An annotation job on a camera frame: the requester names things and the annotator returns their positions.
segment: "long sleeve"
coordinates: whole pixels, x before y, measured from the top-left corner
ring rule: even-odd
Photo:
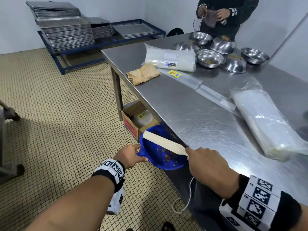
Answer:
[[[234,23],[242,24],[249,19],[258,4],[259,0],[245,0],[243,6],[230,8],[231,13],[228,19]]]
[[[211,4],[211,2],[210,2],[210,0],[200,0],[200,1],[198,2],[198,6],[197,6],[197,10],[196,10],[196,15],[197,15],[198,18],[200,18],[200,17],[198,16],[198,9],[199,9],[199,6],[202,5],[202,4],[206,4],[206,6],[209,7],[210,4]]]

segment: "blue dustpan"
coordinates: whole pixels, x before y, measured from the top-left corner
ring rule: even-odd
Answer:
[[[153,134],[159,135],[166,139],[177,142],[162,125],[153,126],[147,129],[147,131]],[[143,134],[140,136],[140,151],[137,155],[145,156],[156,167],[164,170],[173,170],[188,165],[187,156],[177,155],[149,140],[143,138]]]

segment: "metal bowl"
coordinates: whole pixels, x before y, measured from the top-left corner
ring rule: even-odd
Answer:
[[[270,59],[267,54],[256,49],[242,48],[241,51],[241,56],[251,64],[261,65]]]
[[[226,59],[221,54],[209,49],[198,50],[196,58],[201,66],[207,68],[216,68],[226,62]]]
[[[226,63],[221,68],[232,73],[245,73],[246,65],[246,61],[240,55],[229,54],[226,57]]]
[[[226,36],[215,37],[210,45],[210,49],[220,54],[230,54],[236,49],[234,40],[226,40]]]
[[[198,46],[198,44],[194,41],[187,41],[187,42],[184,42],[184,41],[180,41],[180,42],[177,42],[176,44],[174,44],[173,48],[175,50],[184,50],[184,51],[188,51],[188,50],[199,50],[200,49],[200,46]]]
[[[209,41],[213,39],[213,37],[204,32],[191,32],[189,38],[199,45],[206,45]]]

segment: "hand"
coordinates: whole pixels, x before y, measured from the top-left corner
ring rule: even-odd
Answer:
[[[219,9],[216,13],[217,20],[222,21],[230,16],[229,9]]]
[[[201,18],[203,15],[206,14],[206,11],[208,9],[206,8],[206,5],[201,5],[199,8],[198,8],[198,16]]]
[[[140,148],[140,144],[127,145],[121,148],[115,154],[113,159],[120,161],[124,165],[125,169],[132,168],[139,162],[148,161],[148,158],[137,155],[138,148]]]
[[[230,169],[227,161],[218,151],[208,148],[192,150],[186,148],[190,173],[216,194],[229,199],[238,189],[239,174]]]

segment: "white wall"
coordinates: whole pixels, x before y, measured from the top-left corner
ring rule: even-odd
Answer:
[[[144,18],[146,0],[51,0],[67,1],[87,17],[111,22]],[[0,0],[0,54],[44,47],[34,17],[25,0]]]
[[[271,64],[308,81],[308,18],[271,59]]]
[[[165,30],[193,31],[199,0],[148,0],[145,20]],[[307,12],[308,0],[260,0],[241,26],[238,48],[254,47],[272,55]],[[197,29],[200,21],[196,20]]]

